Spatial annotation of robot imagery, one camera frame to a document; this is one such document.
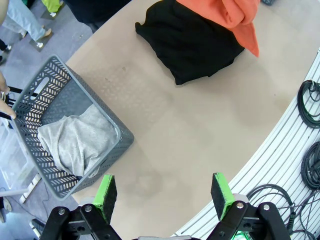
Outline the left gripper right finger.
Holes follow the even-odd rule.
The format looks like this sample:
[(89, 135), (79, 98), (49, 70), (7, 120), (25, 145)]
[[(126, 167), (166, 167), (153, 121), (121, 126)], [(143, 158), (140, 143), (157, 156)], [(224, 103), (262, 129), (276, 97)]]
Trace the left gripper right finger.
[(257, 207), (236, 200), (225, 176), (212, 175), (211, 197), (219, 222), (208, 240), (232, 240), (238, 232), (248, 234), (252, 240), (289, 240), (290, 234), (272, 202)]

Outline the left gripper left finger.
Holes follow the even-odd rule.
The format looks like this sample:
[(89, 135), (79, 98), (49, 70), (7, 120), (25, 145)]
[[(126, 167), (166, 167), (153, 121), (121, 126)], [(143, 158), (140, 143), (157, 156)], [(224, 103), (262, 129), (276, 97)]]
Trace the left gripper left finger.
[(111, 226), (117, 200), (115, 176), (103, 177), (92, 203), (79, 205), (74, 210), (64, 206), (52, 209), (41, 240), (78, 240), (91, 236), (94, 240), (119, 240), (121, 237)]

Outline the bystander bare hand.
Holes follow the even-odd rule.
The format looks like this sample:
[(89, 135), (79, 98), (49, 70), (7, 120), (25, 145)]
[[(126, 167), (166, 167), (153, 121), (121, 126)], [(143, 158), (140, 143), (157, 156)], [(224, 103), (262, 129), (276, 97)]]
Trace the bystander bare hand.
[[(6, 79), (3, 76), (2, 72), (0, 73), (0, 91), (4, 94), (8, 94), (10, 91), (10, 88), (6, 83)], [(0, 100), (0, 111), (9, 115), (13, 119), (15, 119), (17, 116), (15, 111), (11, 107), (9, 107), (2, 99)]]

